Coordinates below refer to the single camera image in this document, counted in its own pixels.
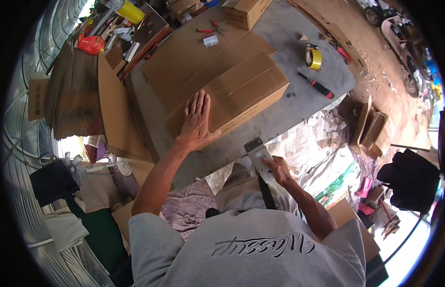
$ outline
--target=yellow tape roll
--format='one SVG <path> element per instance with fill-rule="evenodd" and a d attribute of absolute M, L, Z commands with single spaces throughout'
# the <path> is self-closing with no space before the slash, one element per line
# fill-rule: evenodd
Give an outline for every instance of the yellow tape roll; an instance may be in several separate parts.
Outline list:
<path fill-rule="evenodd" d="M 306 64 L 311 69 L 318 70 L 321 67 L 321 52 L 316 49 L 306 49 Z"/>

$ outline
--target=metal scraper tool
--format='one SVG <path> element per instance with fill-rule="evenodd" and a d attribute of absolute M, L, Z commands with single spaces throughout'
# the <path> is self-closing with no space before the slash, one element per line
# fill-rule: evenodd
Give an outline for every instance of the metal scraper tool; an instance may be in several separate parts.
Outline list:
<path fill-rule="evenodd" d="M 275 177 L 270 168 L 262 163 L 262 158 L 268 158 L 271 161 L 273 161 L 273 158 L 261 138 L 257 137 L 245 144 L 243 147 L 245 148 L 245 151 L 248 153 L 248 157 L 253 162 L 254 167 L 259 172 L 265 183 L 275 181 Z"/>

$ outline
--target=pliers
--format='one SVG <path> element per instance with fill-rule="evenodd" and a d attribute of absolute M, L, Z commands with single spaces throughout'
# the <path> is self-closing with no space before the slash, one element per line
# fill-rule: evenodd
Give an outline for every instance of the pliers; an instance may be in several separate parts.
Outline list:
<path fill-rule="evenodd" d="M 196 31 L 197 31 L 197 32 L 200 32 L 200 33 L 212 33 L 212 32 L 215 32 L 215 31 L 216 31 L 216 32 L 220 33 L 222 36 L 224 36 L 224 34 L 222 33 L 222 31 L 227 31 L 227 30 L 220 29 L 220 28 L 219 28 L 219 25 L 216 24 L 216 22 L 215 22 L 214 20 L 211 20 L 211 19 L 210 19 L 210 22 L 213 24 L 213 28 L 208 29 L 208 30 L 198 30 L 197 28 L 195 28 Z"/>

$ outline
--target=yellow container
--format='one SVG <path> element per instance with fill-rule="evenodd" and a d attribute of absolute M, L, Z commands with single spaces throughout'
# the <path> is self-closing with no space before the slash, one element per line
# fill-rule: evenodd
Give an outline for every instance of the yellow container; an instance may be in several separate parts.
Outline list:
<path fill-rule="evenodd" d="M 116 11 L 117 14 L 129 20 L 133 24 L 138 24 L 143 20 L 145 14 L 136 8 L 132 3 L 125 1 L 124 5 Z"/>

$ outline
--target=motorcycle wheel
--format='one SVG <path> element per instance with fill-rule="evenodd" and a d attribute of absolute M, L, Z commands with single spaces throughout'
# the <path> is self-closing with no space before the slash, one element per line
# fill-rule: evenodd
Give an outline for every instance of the motorcycle wheel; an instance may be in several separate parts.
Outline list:
<path fill-rule="evenodd" d="M 406 87 L 406 91 L 413 98 L 419 97 L 419 89 L 417 88 L 417 83 L 411 77 L 404 81 L 404 86 Z"/>
<path fill-rule="evenodd" d="M 374 27 L 380 27 L 379 15 L 372 7 L 366 7 L 364 9 L 364 16 L 366 20 Z"/>

